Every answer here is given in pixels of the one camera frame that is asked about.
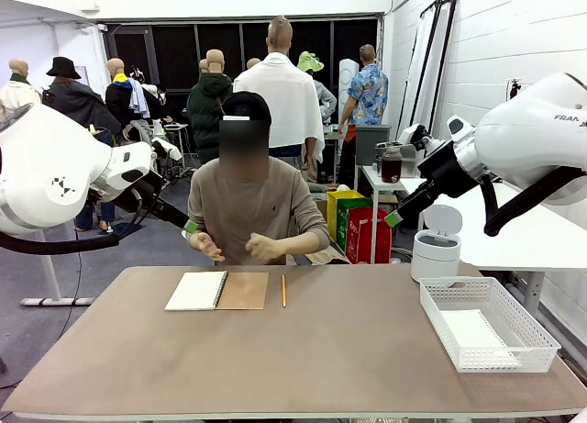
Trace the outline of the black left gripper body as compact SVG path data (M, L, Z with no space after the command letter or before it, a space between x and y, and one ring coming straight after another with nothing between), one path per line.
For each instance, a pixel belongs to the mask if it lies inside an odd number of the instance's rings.
M165 187L165 180L158 174L147 174L133 183L132 189L142 198L146 214L173 224L177 228L184 228L189 217L183 211L166 202L161 197Z

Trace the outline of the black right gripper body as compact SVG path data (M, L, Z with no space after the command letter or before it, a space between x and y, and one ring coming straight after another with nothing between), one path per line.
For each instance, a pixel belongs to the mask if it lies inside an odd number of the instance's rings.
M459 197L478 185L458 162L453 141L445 141L427 155L417 168L425 179L418 189L426 189L435 196Z

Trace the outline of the person's right hand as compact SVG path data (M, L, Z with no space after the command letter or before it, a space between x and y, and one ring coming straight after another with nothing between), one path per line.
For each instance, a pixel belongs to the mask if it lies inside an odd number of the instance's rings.
M223 262L225 260L222 250L217 247L212 238L205 232L192 234L188 239L188 244L192 249L202 252L213 262Z

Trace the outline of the person's left hand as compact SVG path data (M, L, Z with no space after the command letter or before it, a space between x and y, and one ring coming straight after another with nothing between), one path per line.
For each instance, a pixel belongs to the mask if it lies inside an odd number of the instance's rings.
M286 254L286 248L279 239L271 239L258 233L252 233L245 245L250 255L263 262L278 260Z

